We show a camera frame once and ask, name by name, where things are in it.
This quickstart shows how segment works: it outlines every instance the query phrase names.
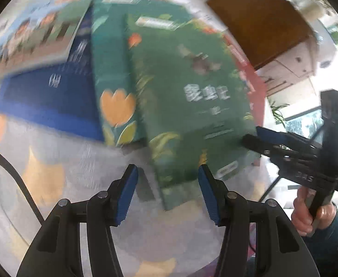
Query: finger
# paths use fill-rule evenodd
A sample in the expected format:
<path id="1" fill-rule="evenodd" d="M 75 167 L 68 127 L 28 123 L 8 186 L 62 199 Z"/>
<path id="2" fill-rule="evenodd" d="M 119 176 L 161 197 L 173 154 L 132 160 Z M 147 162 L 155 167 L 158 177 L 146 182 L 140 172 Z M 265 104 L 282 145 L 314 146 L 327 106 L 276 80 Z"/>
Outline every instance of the finger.
<path id="1" fill-rule="evenodd" d="M 305 200 L 302 198 L 296 198 L 293 201 L 295 215 L 299 218 L 300 221 L 304 222 L 306 225 L 312 224 L 312 216 L 305 204 Z"/>
<path id="2" fill-rule="evenodd" d="M 306 233 L 310 233 L 310 232 L 312 231 L 312 226 L 303 223 L 303 222 L 298 218 L 298 216 L 296 215 L 295 212 L 292 213 L 291 221 L 292 221 L 292 224 L 293 224 L 293 225 L 296 227 L 296 229 L 299 230 L 299 231 L 306 232 Z"/>
<path id="3" fill-rule="evenodd" d="M 301 199 L 306 199 L 307 198 L 307 194 L 308 194 L 308 188 L 307 187 L 299 187 L 299 189 L 297 190 L 297 198 L 301 198 Z"/>
<path id="4" fill-rule="evenodd" d="M 322 206 L 318 209 L 316 218 L 320 220 L 319 229 L 325 229 L 331 225 L 337 214 L 337 208 L 333 204 Z"/>
<path id="5" fill-rule="evenodd" d="M 302 232 L 302 231 L 299 231 L 299 230 L 297 230 L 297 232 L 298 232 L 299 235 L 301 235 L 301 236 L 307 236 L 307 233 L 306 233 L 306 232 Z"/>
<path id="6" fill-rule="evenodd" d="M 307 190 L 307 197 L 311 197 L 311 196 L 315 196 L 316 195 L 316 191 L 312 190 L 311 188 L 309 188 Z"/>

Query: wooden cabinet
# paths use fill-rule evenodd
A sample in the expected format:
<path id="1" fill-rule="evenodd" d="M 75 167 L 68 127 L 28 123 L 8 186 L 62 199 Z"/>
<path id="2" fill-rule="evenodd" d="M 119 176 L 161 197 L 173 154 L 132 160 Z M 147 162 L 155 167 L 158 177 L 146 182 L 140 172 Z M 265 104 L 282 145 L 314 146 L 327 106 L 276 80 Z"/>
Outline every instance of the wooden cabinet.
<path id="1" fill-rule="evenodd" d="M 209 0 L 265 82 L 267 95 L 315 74 L 317 43 L 286 0 Z"/>

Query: screw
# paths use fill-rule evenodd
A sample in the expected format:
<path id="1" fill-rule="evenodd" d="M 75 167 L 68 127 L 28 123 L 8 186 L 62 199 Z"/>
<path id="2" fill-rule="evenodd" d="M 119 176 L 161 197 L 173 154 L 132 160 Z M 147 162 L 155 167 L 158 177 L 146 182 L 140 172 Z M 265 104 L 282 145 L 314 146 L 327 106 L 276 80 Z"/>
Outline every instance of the screw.
<path id="1" fill-rule="evenodd" d="M 109 194 L 107 193 L 107 191 L 105 191 L 105 190 L 102 190 L 102 191 L 100 191 L 98 194 L 97 194 L 97 196 L 98 196 L 98 198 L 106 198 L 107 196 L 108 196 Z"/>
<path id="2" fill-rule="evenodd" d="M 61 207 L 65 206 L 68 204 L 68 199 L 61 199 L 57 204 Z"/>
<path id="3" fill-rule="evenodd" d="M 237 199 L 237 193 L 236 192 L 228 192 L 227 197 L 229 199 Z"/>
<path id="4" fill-rule="evenodd" d="M 267 202 L 271 207 L 275 207 L 278 205 L 277 201 L 273 200 L 273 199 L 270 199 L 268 200 Z"/>

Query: green book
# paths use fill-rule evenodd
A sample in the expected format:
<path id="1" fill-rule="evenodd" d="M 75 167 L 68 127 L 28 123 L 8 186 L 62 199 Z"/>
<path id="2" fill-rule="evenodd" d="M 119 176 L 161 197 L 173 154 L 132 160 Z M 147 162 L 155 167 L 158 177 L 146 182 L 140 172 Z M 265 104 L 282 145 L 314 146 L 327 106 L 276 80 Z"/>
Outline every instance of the green book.
<path id="1" fill-rule="evenodd" d="M 105 141 L 120 145 L 146 137 L 136 107 L 135 82 L 130 76 L 126 14 L 167 18 L 176 23 L 191 19 L 182 6 L 160 0 L 94 0 L 92 54 L 97 104 Z M 132 37 L 135 45 L 139 38 Z"/>
<path id="2" fill-rule="evenodd" d="M 185 188 L 172 189 L 197 179 L 201 164 L 223 180 L 251 164 L 257 154 L 240 140 L 256 129 L 244 82 L 220 33 L 195 19 L 179 24 L 136 14 L 128 14 L 127 27 L 128 42 L 140 38 L 129 45 L 132 68 L 157 181 L 170 209 L 187 195 Z"/>

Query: book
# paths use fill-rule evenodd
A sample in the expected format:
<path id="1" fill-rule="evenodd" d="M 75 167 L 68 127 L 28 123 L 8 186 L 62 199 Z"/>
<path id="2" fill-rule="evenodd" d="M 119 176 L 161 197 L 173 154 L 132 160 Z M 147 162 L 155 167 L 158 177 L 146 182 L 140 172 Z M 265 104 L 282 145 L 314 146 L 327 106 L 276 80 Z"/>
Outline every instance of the book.
<path id="1" fill-rule="evenodd" d="M 104 141 L 91 68 L 91 16 L 89 9 L 67 62 L 4 79 L 0 113 Z"/>
<path id="2" fill-rule="evenodd" d="M 240 144 L 256 134 L 250 102 L 223 35 L 203 22 L 129 14 L 127 27 L 139 109 L 171 209 L 185 202 L 173 189 L 197 179 L 201 164 L 224 180 L 258 157 Z M 132 37 L 140 40 L 131 45 Z"/>
<path id="3" fill-rule="evenodd" d="M 229 52 L 234 56 L 233 58 L 239 70 L 240 78 L 245 85 L 255 125 L 263 126 L 266 85 L 256 74 L 255 69 L 229 31 L 223 34 L 223 39 Z"/>
<path id="4" fill-rule="evenodd" d="M 164 0 L 94 0 L 92 55 L 95 91 L 109 145 L 126 144 L 146 136 L 136 107 L 135 82 L 131 78 L 128 59 L 127 12 L 170 18 L 177 23 L 191 19 L 184 7 Z M 131 44 L 138 41 L 139 38 L 135 38 Z"/>
<path id="5" fill-rule="evenodd" d="M 0 79 L 37 66 L 65 62 L 91 2 L 30 2 L 0 38 Z"/>

